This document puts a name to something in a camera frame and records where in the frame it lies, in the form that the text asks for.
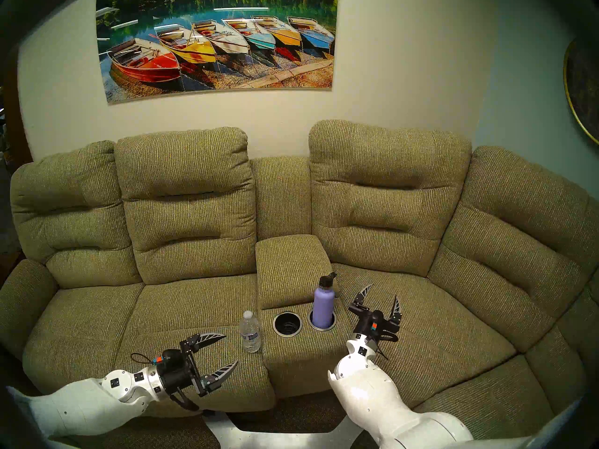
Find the yellow boat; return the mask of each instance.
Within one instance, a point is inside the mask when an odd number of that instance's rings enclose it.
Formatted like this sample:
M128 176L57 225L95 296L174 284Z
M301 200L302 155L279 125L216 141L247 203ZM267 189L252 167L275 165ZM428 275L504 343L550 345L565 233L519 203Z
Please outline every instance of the yellow boat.
M252 16L256 25L272 33L284 45L300 46L301 34L275 16Z
M216 62L216 51L206 37L197 35L179 24L163 25L155 27L154 30L156 35L150 36L179 58L193 64Z

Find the white wall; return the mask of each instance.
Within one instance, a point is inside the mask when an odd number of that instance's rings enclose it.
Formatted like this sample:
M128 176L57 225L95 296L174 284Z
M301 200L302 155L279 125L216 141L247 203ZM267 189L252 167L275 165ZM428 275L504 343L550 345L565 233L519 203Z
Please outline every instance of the white wall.
M473 145L503 146L599 199L599 145L582 131L564 93L574 34L544 0L498 0L498 37Z
M95 0L74 2L21 47L18 88L34 159L101 139L225 125L248 134L250 157L307 155L311 126L331 118L472 138L497 28L495 0L338 0L332 91L177 94L109 106L94 10Z

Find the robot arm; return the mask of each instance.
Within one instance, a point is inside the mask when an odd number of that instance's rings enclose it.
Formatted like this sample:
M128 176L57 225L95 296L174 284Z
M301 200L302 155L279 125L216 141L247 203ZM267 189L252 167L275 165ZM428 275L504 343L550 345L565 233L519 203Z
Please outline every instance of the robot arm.
M358 316L353 338L347 341L349 354L333 373L331 388L349 418L364 428L382 449L437 449L457 441L470 441L472 435L456 417L433 412L418 414L409 409L389 376L372 359L379 341L398 341L401 308L395 298L391 315L363 306L372 285L364 288L350 305Z
M238 362L201 376L194 353L225 337L199 333L181 341L180 350L167 349L137 373L114 370L102 379L70 383L48 396L30 398L11 387L8 391L47 438L106 433L142 415L151 401L166 398L186 410L198 411L199 407L182 390L193 386L200 397L205 396L220 388Z

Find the bottle cap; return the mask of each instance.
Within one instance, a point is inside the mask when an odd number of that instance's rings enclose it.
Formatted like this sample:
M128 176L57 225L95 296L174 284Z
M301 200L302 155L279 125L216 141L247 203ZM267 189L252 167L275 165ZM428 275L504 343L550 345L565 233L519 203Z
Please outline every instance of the bottle cap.
M318 282L318 285L324 289L330 288L331 286L333 286L333 278L335 278L336 276L337 274L335 272L331 272L329 275L321 277L321 279Z

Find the cup holder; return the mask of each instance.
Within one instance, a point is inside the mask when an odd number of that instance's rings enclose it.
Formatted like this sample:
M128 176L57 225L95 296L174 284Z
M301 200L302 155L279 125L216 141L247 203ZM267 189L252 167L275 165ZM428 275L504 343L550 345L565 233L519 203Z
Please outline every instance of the cup holder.
M301 318L293 312L283 312L274 317L273 328L280 337L291 338L297 335L303 322Z
M327 332L328 330L330 330L331 328L333 328L335 326L335 324L337 323L337 316L335 315L335 312L333 312L333 322L331 323L331 326L328 327L328 328L318 328L317 326L315 326L312 323L312 312L314 312L314 311L310 311L310 313L308 314L308 323L310 323L310 326L314 330L318 330L319 332Z

